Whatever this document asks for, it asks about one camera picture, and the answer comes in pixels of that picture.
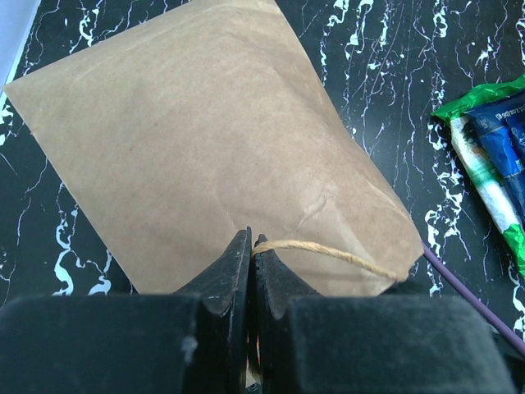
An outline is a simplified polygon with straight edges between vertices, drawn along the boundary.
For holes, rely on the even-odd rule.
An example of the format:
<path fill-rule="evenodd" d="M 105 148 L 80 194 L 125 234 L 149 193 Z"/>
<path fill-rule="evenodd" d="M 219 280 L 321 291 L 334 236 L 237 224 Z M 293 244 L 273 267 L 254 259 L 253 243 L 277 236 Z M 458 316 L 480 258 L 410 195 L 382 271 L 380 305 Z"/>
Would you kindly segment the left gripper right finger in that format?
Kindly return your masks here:
<path fill-rule="evenodd" d="M 277 254 L 253 260 L 265 393 L 514 393 L 492 332 L 460 298 L 328 297 Z"/>

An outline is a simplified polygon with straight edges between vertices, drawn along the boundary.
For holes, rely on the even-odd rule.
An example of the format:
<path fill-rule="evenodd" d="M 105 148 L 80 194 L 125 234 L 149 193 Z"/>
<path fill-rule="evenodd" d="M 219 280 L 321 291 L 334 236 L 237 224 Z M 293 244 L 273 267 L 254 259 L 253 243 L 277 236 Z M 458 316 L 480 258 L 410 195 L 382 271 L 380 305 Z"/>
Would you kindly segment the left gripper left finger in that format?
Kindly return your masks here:
<path fill-rule="evenodd" d="M 252 234 L 167 295 L 40 296 L 1 312 L 4 393 L 241 393 Z"/>

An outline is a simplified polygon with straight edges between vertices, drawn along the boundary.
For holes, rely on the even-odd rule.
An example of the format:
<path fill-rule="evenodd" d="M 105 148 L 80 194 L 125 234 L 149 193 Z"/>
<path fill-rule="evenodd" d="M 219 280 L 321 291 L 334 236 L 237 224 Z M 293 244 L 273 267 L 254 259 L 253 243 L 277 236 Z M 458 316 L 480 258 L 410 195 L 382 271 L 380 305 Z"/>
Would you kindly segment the brown paper bag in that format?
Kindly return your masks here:
<path fill-rule="evenodd" d="M 178 290 L 245 228 L 399 280 L 422 255 L 273 1 L 188 2 L 5 92 L 142 293 Z"/>

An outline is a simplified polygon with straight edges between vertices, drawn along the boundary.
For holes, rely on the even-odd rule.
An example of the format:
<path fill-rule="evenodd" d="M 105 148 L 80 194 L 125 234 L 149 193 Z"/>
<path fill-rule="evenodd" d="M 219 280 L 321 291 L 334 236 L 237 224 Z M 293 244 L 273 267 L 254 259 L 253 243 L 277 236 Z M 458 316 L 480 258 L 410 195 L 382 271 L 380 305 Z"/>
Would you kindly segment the green Chuba chips bag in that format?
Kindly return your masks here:
<path fill-rule="evenodd" d="M 437 108 L 431 115 L 450 128 L 451 143 L 487 211 L 524 274 L 524 218 L 520 218 L 502 176 L 477 139 L 466 111 L 524 91 L 524 76 L 503 83 L 481 84 L 465 95 Z"/>

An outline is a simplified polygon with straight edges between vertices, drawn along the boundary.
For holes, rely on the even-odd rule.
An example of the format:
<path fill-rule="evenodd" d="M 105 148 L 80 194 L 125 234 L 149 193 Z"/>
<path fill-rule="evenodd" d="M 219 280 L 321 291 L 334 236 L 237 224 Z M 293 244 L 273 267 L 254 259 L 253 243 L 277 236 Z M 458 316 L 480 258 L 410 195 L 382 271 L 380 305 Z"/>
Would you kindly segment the blue sea salt vinegar bag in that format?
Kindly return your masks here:
<path fill-rule="evenodd" d="M 465 112 L 477 139 L 502 176 L 520 218 L 524 218 L 524 91 Z"/>

